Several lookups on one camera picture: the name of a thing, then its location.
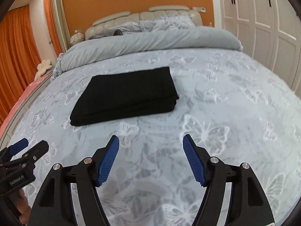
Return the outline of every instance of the flower-shaped cushion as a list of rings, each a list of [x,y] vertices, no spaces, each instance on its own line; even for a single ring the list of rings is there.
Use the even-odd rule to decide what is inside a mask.
[[[39,79],[41,76],[43,76],[47,70],[51,69],[51,61],[48,60],[43,60],[42,63],[38,64],[37,69],[38,72],[36,73],[35,80]]]

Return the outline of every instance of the light blue bedding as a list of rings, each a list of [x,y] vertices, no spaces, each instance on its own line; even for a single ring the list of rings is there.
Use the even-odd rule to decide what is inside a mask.
[[[170,67],[180,97],[175,111],[70,125],[70,113],[92,76],[161,66]],[[40,140],[50,145],[36,164],[35,182],[25,188],[32,205],[53,164],[77,164],[115,134],[120,150],[108,181],[98,189],[111,225],[186,226],[205,191],[183,151],[182,138],[190,133],[226,164],[251,165],[280,226],[301,196],[300,128],[300,99],[264,66],[239,51],[186,48],[127,54],[61,74],[33,103],[11,144],[27,138],[29,147]],[[227,203],[229,196],[227,186]],[[78,198],[73,200],[83,226]],[[218,226],[224,225],[227,203]]]

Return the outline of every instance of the beige headboard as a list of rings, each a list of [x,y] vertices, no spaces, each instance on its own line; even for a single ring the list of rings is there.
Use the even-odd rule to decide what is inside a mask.
[[[170,14],[189,14],[192,18],[193,23],[196,26],[203,25],[200,14],[197,11],[190,10],[186,6],[179,6],[179,5],[156,6],[156,7],[151,7],[147,12],[142,12],[142,13],[122,12],[122,13],[116,13],[108,17],[99,19],[93,23],[92,27],[87,29],[85,37],[86,40],[88,40],[91,36],[101,33],[105,29],[109,29],[126,22],[149,20],[149,19],[159,18],[163,15],[170,15]]]

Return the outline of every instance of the pink blanket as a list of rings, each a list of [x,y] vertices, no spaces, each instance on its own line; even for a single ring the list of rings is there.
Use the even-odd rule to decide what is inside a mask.
[[[9,125],[11,119],[15,115],[15,113],[18,111],[19,107],[22,105],[22,103],[28,98],[28,96],[44,81],[45,78],[49,76],[49,74],[52,74],[52,72],[49,72],[42,76],[41,78],[37,79],[36,81],[29,84],[29,86],[25,89],[17,103],[13,106],[13,108],[10,110],[8,116],[5,118],[3,124],[0,127],[0,138],[2,138],[7,126]]]

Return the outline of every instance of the wardrobe door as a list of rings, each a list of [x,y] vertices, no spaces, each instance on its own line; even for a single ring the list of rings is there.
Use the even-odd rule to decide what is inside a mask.
[[[254,40],[251,57],[269,67],[274,42],[274,13],[272,0],[252,0]]]
[[[295,76],[292,90],[295,92],[295,94],[301,98],[301,56],[299,58],[299,64],[297,68],[297,74]]]
[[[234,0],[220,0],[220,2],[222,8],[222,28],[237,36],[236,23],[234,22],[236,17]]]
[[[269,69],[292,87],[301,48],[301,22],[288,0],[272,0],[275,30]]]
[[[252,0],[235,0],[237,37],[243,45],[243,52],[252,56],[254,45],[254,4]]]

